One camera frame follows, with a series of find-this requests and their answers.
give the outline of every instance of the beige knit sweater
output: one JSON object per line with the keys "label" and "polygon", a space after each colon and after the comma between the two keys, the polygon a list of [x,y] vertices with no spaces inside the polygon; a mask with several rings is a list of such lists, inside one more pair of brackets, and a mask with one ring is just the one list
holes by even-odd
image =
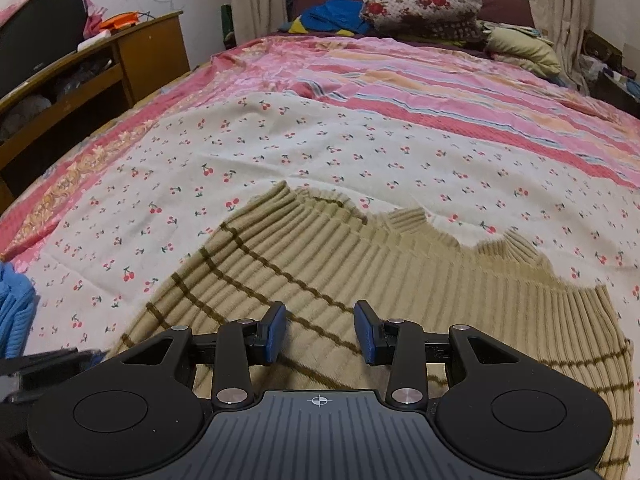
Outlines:
{"label": "beige knit sweater", "polygon": [[[378,388],[388,370],[364,364],[353,304],[427,332],[466,323],[599,393],[614,432],[598,472],[623,477],[632,436],[630,342],[604,286],[578,288],[509,232],[476,248],[436,230],[422,210],[364,216],[344,195],[293,191],[282,182],[223,222],[161,285],[122,342],[123,351],[175,324],[215,332],[228,320],[259,319],[271,301],[290,311],[278,363],[254,367],[257,389]],[[429,366],[430,394],[442,393],[441,365]],[[196,392],[210,395],[202,367]]]}

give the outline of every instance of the black monitor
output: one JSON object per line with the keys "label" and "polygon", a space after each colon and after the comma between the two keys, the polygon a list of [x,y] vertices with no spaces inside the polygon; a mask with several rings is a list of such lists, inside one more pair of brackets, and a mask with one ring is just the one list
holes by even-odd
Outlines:
{"label": "black monitor", "polygon": [[29,0],[0,27],[0,98],[84,38],[84,0]]}

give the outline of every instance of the blue gripper pad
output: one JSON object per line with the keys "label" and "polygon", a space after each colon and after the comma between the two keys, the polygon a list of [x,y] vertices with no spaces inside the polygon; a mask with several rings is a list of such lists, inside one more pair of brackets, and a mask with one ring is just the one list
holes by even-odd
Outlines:
{"label": "blue gripper pad", "polygon": [[265,348],[266,360],[268,364],[273,364],[278,358],[284,335],[287,331],[287,308],[281,305],[277,314],[269,325],[267,332],[267,344]]}
{"label": "blue gripper pad", "polygon": [[373,343],[373,327],[359,304],[356,304],[353,309],[353,324],[358,343],[360,343],[360,348],[362,349],[364,362],[370,365],[374,362],[376,355],[376,346]]}

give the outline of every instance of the orange object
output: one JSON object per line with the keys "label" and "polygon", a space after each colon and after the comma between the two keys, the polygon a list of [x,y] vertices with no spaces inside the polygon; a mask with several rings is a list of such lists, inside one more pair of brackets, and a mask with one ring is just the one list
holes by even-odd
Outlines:
{"label": "orange object", "polygon": [[104,20],[100,24],[100,30],[110,30],[111,32],[116,32],[126,27],[130,27],[131,25],[135,25],[138,22],[138,13],[137,12],[123,12],[122,14],[117,14],[108,20]]}

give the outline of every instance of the wooden desk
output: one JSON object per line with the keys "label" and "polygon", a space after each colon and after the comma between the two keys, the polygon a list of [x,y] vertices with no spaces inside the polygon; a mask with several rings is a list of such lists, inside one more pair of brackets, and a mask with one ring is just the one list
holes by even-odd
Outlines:
{"label": "wooden desk", "polygon": [[[52,101],[0,145],[0,213],[51,164],[136,102],[189,71],[179,15],[172,12],[114,34],[45,67],[0,99],[0,121],[22,99],[41,94]],[[85,61],[113,64],[54,100],[52,85]]]}

